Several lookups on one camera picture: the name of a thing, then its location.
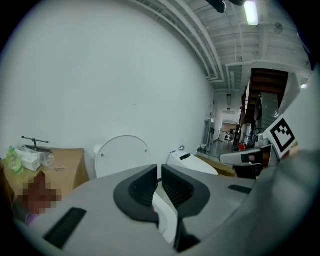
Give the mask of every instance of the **toilet lid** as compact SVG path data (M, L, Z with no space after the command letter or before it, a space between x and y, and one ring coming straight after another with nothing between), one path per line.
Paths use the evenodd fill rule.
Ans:
M150 151L143 140L130 135L115 137L102 146L95 158L96 177L150 165L150 162Z

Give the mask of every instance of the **t-handle tool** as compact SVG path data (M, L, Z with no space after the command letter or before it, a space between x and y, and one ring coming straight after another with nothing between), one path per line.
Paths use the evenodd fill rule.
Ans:
M39 139L35 139L35 138L27 138L27 137L25 137L25 136L22 136L22 139L27 139L27 140L33 141L34 146L26 145L26 147L27 147L28 149L31 149L31 150L34 150L34 151L38 151L38 152L49 152L49 153L51 153L51 150L49 150L49 149L38 148L38 147L37 147L37 142L43 142L43 143L47 143L47 144L48 144L48 143L49 143L48 140L39 140Z

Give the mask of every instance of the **white ceiling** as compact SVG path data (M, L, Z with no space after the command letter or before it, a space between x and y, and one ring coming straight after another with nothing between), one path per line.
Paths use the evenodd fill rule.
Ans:
M248 25L244 6L225 0L218 13L205 0L128 0L148 9L180 34L203 65L223 110L232 94L231 111L223 120L238 123L241 96L251 68L282 70L310 76L310 63L298 31L288 14L273 0L256 0L259 25ZM276 34L274 24L283 31Z

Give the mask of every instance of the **wooden staircase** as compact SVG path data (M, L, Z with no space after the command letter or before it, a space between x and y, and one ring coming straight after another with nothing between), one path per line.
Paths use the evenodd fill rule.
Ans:
M247 101L244 124L255 122L255 106L261 92L277 94L280 107L284 98L288 75L288 72L272 69L251 69L249 99Z

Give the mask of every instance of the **floor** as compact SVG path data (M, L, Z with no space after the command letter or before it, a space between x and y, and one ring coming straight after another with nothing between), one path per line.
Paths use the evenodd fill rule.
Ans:
M219 141L218 139L213 142L212 148L208 153L205 153L203 150L199 150L199 153L207 154L211 157L218 158L222 154L231 153L234 151L234 143L231 141Z

